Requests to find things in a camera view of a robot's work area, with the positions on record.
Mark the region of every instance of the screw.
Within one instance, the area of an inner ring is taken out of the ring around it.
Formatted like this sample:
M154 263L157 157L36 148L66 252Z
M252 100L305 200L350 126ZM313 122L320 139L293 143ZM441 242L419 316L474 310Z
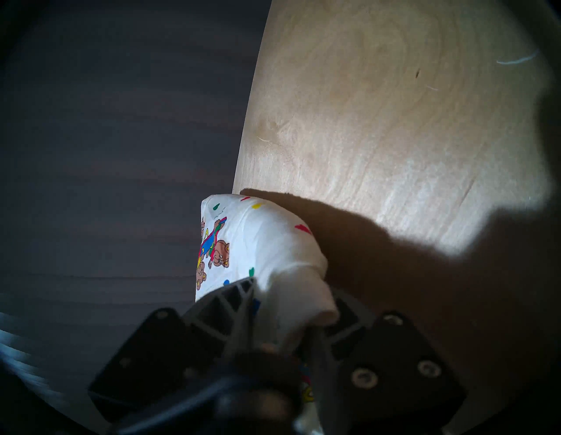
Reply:
M352 372L351 382L357 388L369 390L378 384L378 376L372 370L359 367Z
M185 379L195 378L198 374L199 374L199 372L197 372L193 367L187 367L183 371L183 377Z
M384 320L388 323L391 323L395 326L403 325L403 319L401 317L397 317L395 314L387 314L384 316Z
M119 361L119 364L123 369L126 369L128 365L131 363L131 361L132 360L130 358L122 358L121 361Z
M438 378L442 374L442 369L440 368L440 365L428 359L420 361L417 364L417 370L425 378L431 378L431 379Z

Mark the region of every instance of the teddy bear print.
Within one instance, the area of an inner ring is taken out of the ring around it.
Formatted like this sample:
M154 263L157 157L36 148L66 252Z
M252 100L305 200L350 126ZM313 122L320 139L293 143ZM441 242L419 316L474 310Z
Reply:
M214 250L210 256L209 269L212 265L228 267L230 265L230 243L218 240L214 245Z
M201 289L203 281L206 281L205 262L200 262L197 266L197 290Z

